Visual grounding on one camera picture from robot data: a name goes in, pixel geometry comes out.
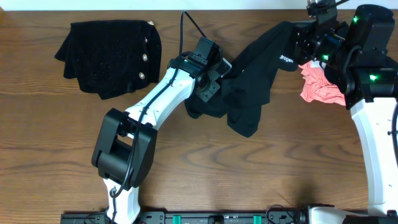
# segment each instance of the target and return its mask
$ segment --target table surface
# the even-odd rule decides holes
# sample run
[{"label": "table surface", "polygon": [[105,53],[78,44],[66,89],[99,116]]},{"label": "table surface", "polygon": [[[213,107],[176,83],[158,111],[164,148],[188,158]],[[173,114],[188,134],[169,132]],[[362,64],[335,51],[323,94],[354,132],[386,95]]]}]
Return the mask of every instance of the table surface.
[{"label": "table surface", "polygon": [[[340,11],[349,21],[354,11]],[[281,21],[307,20],[306,11],[195,11],[206,35],[228,59]],[[71,22],[154,21],[163,46],[162,77],[178,54],[179,11],[4,12],[0,22],[0,222],[59,223],[65,212],[108,206],[91,155],[102,119],[124,110],[150,85],[110,100],[83,93],[63,78],[54,59]],[[200,34],[185,20],[184,49]],[[389,43],[398,60],[398,36]],[[279,71],[258,131],[244,138],[226,117],[191,119],[183,105],[157,137],[154,164],[140,186],[142,206],[182,210],[265,210],[279,203],[329,203],[365,209],[368,188],[361,144],[349,111],[307,103],[300,71]]]}]

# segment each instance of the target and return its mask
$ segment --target black fabric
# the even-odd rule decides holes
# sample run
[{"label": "black fabric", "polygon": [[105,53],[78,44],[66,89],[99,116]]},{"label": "black fabric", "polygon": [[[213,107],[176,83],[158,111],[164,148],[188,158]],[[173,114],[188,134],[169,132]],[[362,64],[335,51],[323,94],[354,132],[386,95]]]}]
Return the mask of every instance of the black fabric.
[{"label": "black fabric", "polygon": [[393,68],[395,70],[398,70],[398,62],[394,61],[394,59],[390,57],[387,57],[385,68]]},{"label": "black fabric", "polygon": [[115,20],[72,23],[55,58],[65,62],[65,78],[77,78],[81,91],[105,100],[157,83],[161,55],[153,25]]},{"label": "black fabric", "polygon": [[228,114],[228,126],[250,137],[261,117],[261,106],[269,103],[270,90],[280,63],[280,56],[292,31],[292,24],[282,22],[248,45],[232,62],[232,70],[221,79],[219,90],[204,103],[196,94],[185,100],[189,116],[207,114],[217,118]]},{"label": "black fabric", "polygon": [[325,78],[333,85],[337,85],[339,74],[337,70],[329,65],[325,65],[325,69],[323,69]]},{"label": "black fabric", "polygon": [[299,68],[299,65],[291,59],[294,55],[294,45],[291,43],[286,44],[284,53],[279,57],[279,68],[287,72],[294,72]]}]

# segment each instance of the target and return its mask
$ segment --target black cable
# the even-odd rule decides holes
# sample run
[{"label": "black cable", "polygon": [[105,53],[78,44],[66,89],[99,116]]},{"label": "black cable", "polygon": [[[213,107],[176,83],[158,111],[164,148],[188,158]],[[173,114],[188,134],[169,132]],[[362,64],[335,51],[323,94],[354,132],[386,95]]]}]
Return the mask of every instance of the black cable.
[{"label": "black cable", "polygon": [[334,3],[334,4],[330,5],[330,6],[321,7],[321,9],[325,11],[325,10],[331,9],[333,7],[337,7],[337,6],[339,6],[339,5],[343,4],[343,3],[346,3],[348,1],[349,0],[341,0],[340,2]]},{"label": "black cable", "polygon": [[119,188],[119,190],[115,193],[114,190],[111,190],[109,192],[109,196],[111,198],[113,198],[113,207],[114,207],[114,213],[113,213],[113,218],[112,220],[114,220],[115,216],[116,216],[116,198],[121,194],[121,192],[123,191],[123,189],[125,189],[129,183],[129,179],[130,176],[133,172],[133,168],[132,168],[132,160],[134,158],[134,153],[136,151],[136,146],[137,146],[137,142],[138,142],[138,135],[139,135],[139,129],[141,127],[141,122],[142,119],[144,117],[144,115],[147,113],[147,110],[149,109],[149,106],[170,86],[173,84],[175,77],[177,76],[178,70],[180,68],[180,64],[182,61],[182,44],[183,44],[183,17],[184,14],[186,14],[188,16],[188,18],[192,21],[193,25],[195,25],[195,27],[199,30],[200,34],[206,38],[206,35],[201,31],[201,29],[198,27],[197,23],[192,19],[192,17],[185,11],[183,10],[181,12],[181,20],[180,20],[180,49],[179,49],[179,54],[178,54],[178,60],[177,60],[177,66],[175,68],[173,77],[171,78],[171,80],[166,84],[166,86],[163,87],[163,89],[161,89],[154,97],[152,97],[152,99],[150,99],[150,101],[142,108],[141,114],[139,116],[139,119],[137,121],[137,128],[136,131],[134,132],[134,140],[132,143],[132,148],[129,154],[129,158],[127,159],[127,169],[126,169],[126,175],[124,176],[124,180]]},{"label": "black cable", "polygon": [[201,31],[201,29],[199,28],[198,24],[192,19],[192,17],[185,11],[183,10],[183,12],[185,13],[185,15],[188,16],[188,18],[191,20],[191,22],[193,23],[193,25],[195,25],[195,27],[199,30],[200,34],[204,37],[207,38],[206,35]]},{"label": "black cable", "polygon": [[267,211],[266,211],[266,219],[268,219],[268,221],[269,221],[270,223],[276,224],[274,221],[272,221],[270,218],[268,218],[268,211],[269,211],[270,209],[272,209],[273,207],[275,207],[275,206],[282,207],[282,208],[285,210],[286,214],[287,214],[290,218],[292,218],[292,220],[293,220],[293,222],[294,222],[294,217],[287,211],[287,209],[286,209],[285,207],[283,207],[282,205],[279,205],[279,204],[275,204],[275,205],[271,205],[271,206],[267,209]]},{"label": "black cable", "polygon": [[394,109],[392,114],[392,127],[391,127],[391,136],[392,136],[392,145],[394,146],[394,152],[396,154],[396,161],[398,165],[398,140],[397,140],[397,117],[398,117],[398,103]]},{"label": "black cable", "polygon": [[343,65],[343,73],[346,73],[349,60],[351,59],[351,56],[353,55],[354,51],[355,51],[355,50],[360,50],[360,49],[362,49],[361,46],[355,45],[355,46],[348,52],[347,59],[346,59],[344,65]]},{"label": "black cable", "polygon": [[89,217],[97,216],[97,215],[102,215],[102,214],[103,214],[103,212],[96,212],[96,213],[92,213],[92,214],[87,215],[87,216],[85,217],[85,219],[83,220],[83,224],[87,224],[86,221],[88,220]]},{"label": "black cable", "polygon": [[325,67],[322,66],[322,62],[321,61],[319,61],[319,67],[321,67],[323,70],[326,68],[326,66]]}]

